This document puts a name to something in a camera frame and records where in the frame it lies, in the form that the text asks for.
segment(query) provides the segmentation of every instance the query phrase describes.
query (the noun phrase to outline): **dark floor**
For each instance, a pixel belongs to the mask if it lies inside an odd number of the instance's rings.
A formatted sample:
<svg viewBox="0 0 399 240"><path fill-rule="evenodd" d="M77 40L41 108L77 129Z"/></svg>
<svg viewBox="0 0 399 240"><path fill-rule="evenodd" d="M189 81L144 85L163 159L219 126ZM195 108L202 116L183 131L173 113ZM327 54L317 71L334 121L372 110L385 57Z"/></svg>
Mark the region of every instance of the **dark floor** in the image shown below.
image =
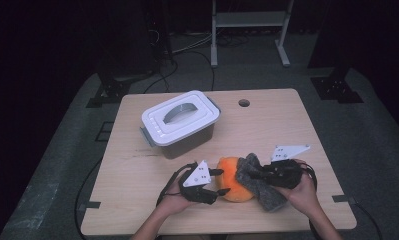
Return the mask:
<svg viewBox="0 0 399 240"><path fill-rule="evenodd" d="M219 48L219 66L210 68L209 48L198 48L174 57L177 65L164 62L168 90L185 92L294 88L298 91L326 154L347 196L354 197L377 222L385 239L399 239L399 127L376 96L370 82L355 70L346 81L363 103L340 104L321 100L310 78L327 76L332 69L308 69L317 35L289 34L286 51L289 68L281 65L274 46L276 35L236 39L233 48ZM172 39L174 49L198 41ZM161 78L156 74L132 85L129 94L142 94ZM96 74L86 79L47 148L18 208L0 239L81 239L76 224L83 212L75 211L89 198L106 142L95 141L106 121L114 121L118 104L86 108L99 88ZM147 93L167 91L163 81ZM345 239L377 239L376 227L352 206L357 227L342 231ZM313 239L310 232L274 233L279 239ZM85 237L127 239L127 236Z"/></svg>

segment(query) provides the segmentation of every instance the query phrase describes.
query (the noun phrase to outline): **gray cloth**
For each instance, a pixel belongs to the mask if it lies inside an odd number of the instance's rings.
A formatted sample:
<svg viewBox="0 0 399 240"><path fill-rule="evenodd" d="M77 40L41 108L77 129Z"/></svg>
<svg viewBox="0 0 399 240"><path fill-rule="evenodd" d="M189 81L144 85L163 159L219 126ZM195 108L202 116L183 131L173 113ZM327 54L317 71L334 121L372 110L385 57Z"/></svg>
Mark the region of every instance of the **gray cloth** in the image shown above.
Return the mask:
<svg viewBox="0 0 399 240"><path fill-rule="evenodd" d="M258 157L250 153L246 158L239 158L236 180L254 194L266 211L273 212L282 207L287 199L265 181L250 177L249 174L259 173L261 169Z"/></svg>

